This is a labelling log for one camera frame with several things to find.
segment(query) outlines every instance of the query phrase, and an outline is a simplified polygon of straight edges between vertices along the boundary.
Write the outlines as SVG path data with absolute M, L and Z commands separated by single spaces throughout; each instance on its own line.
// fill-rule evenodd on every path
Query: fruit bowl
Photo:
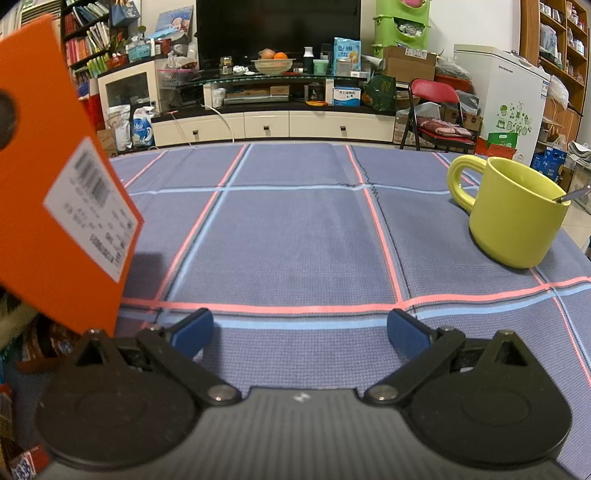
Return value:
M 294 59 L 254 60 L 255 68 L 265 75 L 279 75 L 287 72 L 294 63 Z

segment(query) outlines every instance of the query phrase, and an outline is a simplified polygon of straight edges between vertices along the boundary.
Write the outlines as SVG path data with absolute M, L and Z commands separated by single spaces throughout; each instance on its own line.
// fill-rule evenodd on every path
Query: mug handle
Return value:
M 471 168 L 477 172 L 484 173 L 486 167 L 486 160 L 474 155 L 461 155 L 457 157 L 447 171 L 447 186 L 449 193 L 452 194 L 453 199 L 465 211 L 470 213 L 474 208 L 474 201 L 476 200 L 472 195 L 468 195 L 466 190 L 462 188 L 462 171 L 464 168 Z

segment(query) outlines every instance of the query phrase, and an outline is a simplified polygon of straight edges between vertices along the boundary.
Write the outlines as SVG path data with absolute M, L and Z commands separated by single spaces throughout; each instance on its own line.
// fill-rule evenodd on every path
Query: yellow mug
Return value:
M 482 173 L 476 198 L 460 184 L 464 168 Z M 553 200 L 565 192 L 552 180 L 508 158 L 461 155 L 449 167 L 447 185 L 470 214 L 476 243 L 513 268 L 535 267 L 544 259 L 570 205 Z

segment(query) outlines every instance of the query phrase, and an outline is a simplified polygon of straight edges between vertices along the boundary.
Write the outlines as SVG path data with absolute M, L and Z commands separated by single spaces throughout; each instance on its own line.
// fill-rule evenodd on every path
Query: tissue box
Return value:
M 345 106 L 359 106 L 361 102 L 361 89 L 357 87 L 335 87 L 333 91 L 333 104 Z

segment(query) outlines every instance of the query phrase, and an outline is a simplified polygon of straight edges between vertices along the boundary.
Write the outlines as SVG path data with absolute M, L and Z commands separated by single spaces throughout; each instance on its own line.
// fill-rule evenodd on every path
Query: drawer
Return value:
M 232 128 L 234 138 L 244 138 L 244 114 L 227 113 L 224 118 Z M 156 122 L 152 128 L 158 147 L 185 144 L 187 141 L 198 143 L 232 139 L 228 126 L 219 115 L 181 118 L 178 122 L 174 120 Z
M 290 112 L 290 137 L 391 142 L 395 117 L 372 113 Z
M 245 112 L 246 138 L 273 138 L 290 136 L 289 112 Z

